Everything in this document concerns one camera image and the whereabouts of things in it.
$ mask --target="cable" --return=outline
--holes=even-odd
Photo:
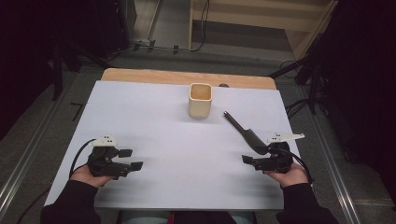
[[[309,104],[308,99],[303,99],[295,102],[292,105],[285,106],[288,119],[291,119],[297,112],[299,112],[305,105]]]
[[[167,48],[167,47],[141,46],[141,45],[138,45],[138,44],[134,44],[134,45],[130,46],[127,49],[123,49],[123,50],[117,51],[115,53],[122,53],[124,51],[129,50],[129,49],[134,49],[135,47],[139,47],[139,48],[142,48],[142,49],[169,49],[169,50],[180,50],[180,51],[191,51],[191,52],[200,50],[204,46],[204,44],[206,42],[206,24],[207,24],[207,15],[209,14],[209,5],[210,5],[209,0],[206,0],[205,6],[204,6],[204,8],[202,10],[202,14],[201,14],[202,41],[201,41],[201,44],[200,44],[200,46],[198,48],[196,48],[196,49],[173,49],[173,48]]]
[[[283,65],[284,63],[296,63],[298,66],[301,66],[300,64],[298,64],[297,61],[288,60],[288,61],[283,62],[283,63],[279,66],[279,70],[282,69],[282,65]],[[288,76],[286,75],[286,73],[283,74],[283,76],[286,77],[286,78],[294,78],[294,77],[288,77]]]
[[[22,215],[20,216],[20,218],[17,221],[17,224],[20,224],[24,218],[24,216],[26,216],[26,214],[29,212],[29,210],[35,206],[35,204],[38,202],[38,200],[40,200],[46,193],[48,193],[50,191],[51,186],[49,186],[47,189],[45,189],[40,195],[38,195],[37,198],[35,198],[35,200],[23,211]]]
[[[310,185],[312,185],[312,183],[315,181],[315,179],[312,178],[311,173],[309,172],[308,166],[305,164],[305,162],[304,162],[300,157],[298,157],[296,154],[294,154],[294,153],[292,153],[292,152],[290,152],[290,151],[287,151],[287,150],[285,150],[285,149],[281,149],[281,148],[280,148],[280,149],[272,149],[272,150],[274,151],[274,153],[277,153],[277,152],[280,151],[280,152],[282,152],[282,153],[284,153],[284,154],[289,154],[289,155],[291,155],[294,159],[296,159],[297,162],[300,163],[300,165],[304,167],[305,172],[306,172],[306,176],[307,176],[307,178],[308,178],[308,182],[309,182]]]
[[[91,141],[94,141],[95,139],[91,139],[90,141],[86,142],[84,145],[82,145],[82,147],[78,150],[78,153],[76,154],[76,157],[73,159],[73,163],[72,166],[70,167],[70,172],[69,172],[69,178],[72,176],[72,174],[74,173],[75,169],[74,166],[76,165],[77,159],[79,154],[81,154],[82,150],[84,149],[84,147],[86,147]]]
[[[111,54],[114,54],[114,56],[112,56],[110,59],[103,59],[106,63],[110,63],[111,61],[113,61],[114,59],[116,59],[119,55],[120,55],[120,52],[114,52],[114,53],[111,53]],[[80,60],[80,61],[82,61],[84,64],[95,64],[95,63],[93,63],[92,61],[86,61],[86,59],[87,59],[87,57],[78,57],[78,59]]]

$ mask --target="black sleeve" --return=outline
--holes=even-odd
[[[286,187],[283,189],[283,195],[284,210],[276,215],[279,223],[338,223],[329,209],[323,208],[318,204],[309,184]]]
[[[41,224],[99,224],[101,219],[93,203],[98,189],[83,182],[69,180],[55,203],[41,210]]]

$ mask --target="white surface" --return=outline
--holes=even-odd
[[[116,145],[117,141],[114,139],[113,135],[105,135],[89,143],[91,147],[115,147]]]
[[[278,91],[213,88],[209,117],[188,115],[189,86],[98,81],[56,175],[46,204],[53,203],[68,178],[72,160],[88,140],[111,133],[117,149],[130,148],[143,161],[101,188],[95,206],[121,209],[255,210],[283,207],[279,185],[242,163],[242,155],[259,158],[223,117],[228,111],[262,140],[292,133]],[[290,149],[299,155],[295,141]],[[86,147],[76,167],[85,163]]]
[[[287,142],[289,140],[295,140],[304,138],[305,135],[303,133],[293,134],[293,133],[277,133],[274,137],[268,138],[267,143],[278,143],[278,142]]]

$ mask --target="hand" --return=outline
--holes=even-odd
[[[303,166],[295,162],[291,164],[290,170],[285,174],[281,174],[276,171],[263,171],[263,172],[266,175],[271,176],[277,182],[279,182],[282,188],[296,184],[308,183],[308,178],[306,177],[306,172]]]
[[[93,176],[90,172],[90,168],[88,165],[81,166],[78,168],[70,177],[72,180],[77,180],[89,185],[92,185],[96,188],[100,188],[105,185],[108,181],[110,181],[114,176],[107,176],[107,175],[102,175],[102,176]]]

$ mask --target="black cable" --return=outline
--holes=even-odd
[[[177,49],[177,50],[180,50],[180,51],[192,51],[192,52],[194,52],[194,51],[200,50],[200,49],[204,46],[204,44],[205,44],[205,42],[206,42],[206,24],[207,24],[207,15],[208,15],[208,13],[209,13],[209,4],[210,4],[210,3],[209,3],[209,0],[206,0],[205,6],[204,6],[204,8],[203,8],[203,10],[202,10],[202,14],[201,14],[202,41],[201,41],[200,46],[199,46],[197,49]],[[130,47],[127,48],[127,49],[123,49],[123,50],[117,51],[117,52],[115,52],[115,53],[122,53],[122,52],[124,52],[124,51],[129,50],[129,49],[134,49],[136,46],[137,46],[137,45],[134,44],[134,45],[130,46]],[[175,50],[175,49],[173,49],[173,48],[167,48],[167,47],[154,47],[154,46],[141,46],[141,45],[139,45],[138,47],[139,47],[139,48],[142,48],[142,49],[169,49],[169,50]]]
[[[206,24],[207,24],[207,15],[209,14],[209,0],[206,1],[205,6],[202,10],[202,15],[201,15],[201,32],[202,32],[202,41],[201,41],[201,45],[197,48],[197,49],[192,49],[191,51],[198,51],[200,50],[205,42],[206,42]]]
[[[69,178],[72,176],[72,174],[74,173],[75,169],[74,166],[76,165],[77,159],[79,154],[81,154],[82,150],[84,149],[84,147],[86,147],[91,141],[94,141],[95,139],[91,139],[90,141],[86,142],[84,145],[82,145],[82,147],[78,150],[78,153],[76,154],[76,157],[73,159],[73,163],[72,166],[70,167],[70,172],[69,172]]]
[[[17,221],[17,224],[20,224],[24,218],[24,216],[26,216],[26,214],[29,212],[29,210],[35,206],[35,204],[38,202],[38,200],[40,200],[46,193],[48,193],[50,191],[51,186],[49,186],[47,189],[45,189],[40,195],[38,195],[37,198],[35,198],[35,200],[23,211],[22,215],[20,216],[20,218]]]
[[[285,73],[288,73],[291,70],[294,70],[302,65],[304,65],[305,63],[308,63],[311,60],[312,56],[311,55],[306,55],[305,57],[303,57],[301,60],[296,61],[295,63],[289,64],[288,66],[277,70],[276,72],[267,75],[265,77],[271,77],[271,78],[277,78],[280,77],[282,75],[284,75]]]
[[[118,56],[120,56],[120,51],[118,51],[118,52],[114,52],[114,53],[111,53],[111,54],[114,54],[114,56],[112,56],[110,59],[102,59],[104,62],[106,62],[106,63],[110,63],[111,61],[113,61],[114,59],[116,59]],[[87,59],[87,57],[79,57],[78,58],[80,61],[82,61],[84,64],[94,64],[92,61],[86,61],[85,59]]]
[[[297,105],[297,107],[295,107],[294,110],[292,110],[292,111],[289,112],[288,119],[291,119],[291,118],[292,118],[294,115],[296,115],[304,106],[306,106],[306,105],[308,105],[308,104],[309,104],[309,101],[306,101],[306,102],[303,102],[303,103]]]
[[[285,61],[285,62],[283,62],[283,63],[279,66],[279,70],[282,69],[282,66],[283,66],[284,63],[297,63],[297,62],[294,61],[294,60]],[[294,77],[288,77],[288,76],[286,75],[286,73],[283,74],[283,76],[286,77],[286,78],[294,78]]]
[[[278,153],[278,152],[280,151],[280,152],[282,152],[283,154],[287,154],[287,155],[289,154],[289,155],[291,155],[294,159],[296,159],[297,162],[300,163],[300,165],[303,166],[303,168],[305,169],[306,176],[307,176],[307,178],[308,178],[308,183],[312,185],[312,183],[315,181],[315,179],[312,178],[312,175],[311,175],[311,173],[309,172],[308,166],[305,164],[305,162],[304,162],[300,157],[298,157],[296,154],[294,154],[294,153],[292,153],[292,152],[290,152],[290,151],[287,151],[287,150],[281,149],[281,148],[279,148],[279,149],[271,149],[271,150],[270,150],[270,153],[271,153],[271,151],[273,151],[273,153]]]
[[[76,170],[78,170],[79,168],[81,168],[81,167],[85,166],[86,164],[87,164],[87,162],[85,162],[84,164],[82,164],[82,165],[78,166],[76,169],[74,169],[74,170],[73,170],[73,173],[74,173]]]
[[[287,106],[285,106],[285,108],[286,108],[286,109],[289,109],[289,108],[295,107],[297,104],[303,103],[303,102],[305,102],[305,101],[308,101],[308,99],[298,100],[298,101],[296,101],[296,102],[295,102],[294,104],[292,104],[292,105],[287,105]]]

